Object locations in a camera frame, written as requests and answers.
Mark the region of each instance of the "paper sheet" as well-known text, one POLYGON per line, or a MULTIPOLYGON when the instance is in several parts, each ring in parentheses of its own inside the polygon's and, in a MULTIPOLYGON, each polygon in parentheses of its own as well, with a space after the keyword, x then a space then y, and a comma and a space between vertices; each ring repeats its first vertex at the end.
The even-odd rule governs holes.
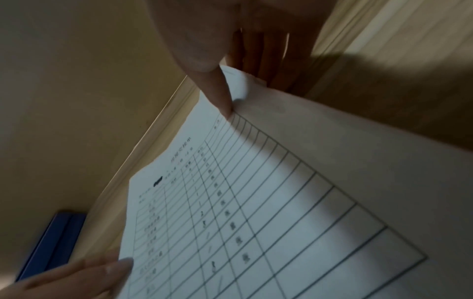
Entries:
POLYGON ((469 197, 471 154, 268 90, 231 68, 225 75, 235 114, 226 121, 201 95, 169 148, 130 180, 120 256, 135 265, 120 298, 458 291, 434 285, 458 271, 442 267, 450 249, 435 244, 450 231, 431 232, 432 215, 415 214, 425 200, 411 199, 438 203, 444 188, 469 197), (431 168, 442 174, 426 176, 431 168), (449 171, 465 184, 445 181, 449 171))

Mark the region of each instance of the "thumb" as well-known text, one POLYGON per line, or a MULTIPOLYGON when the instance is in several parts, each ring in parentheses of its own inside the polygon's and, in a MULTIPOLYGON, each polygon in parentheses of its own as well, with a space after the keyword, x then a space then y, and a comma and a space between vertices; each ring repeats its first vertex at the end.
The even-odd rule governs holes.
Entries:
POLYGON ((126 258, 107 265, 86 268, 68 277, 27 290, 27 298, 93 298, 118 285, 132 267, 133 260, 126 258))
POLYGON ((209 72, 190 70, 182 65, 181 67, 202 90, 207 99, 228 119, 232 114, 232 96, 220 66, 209 72))

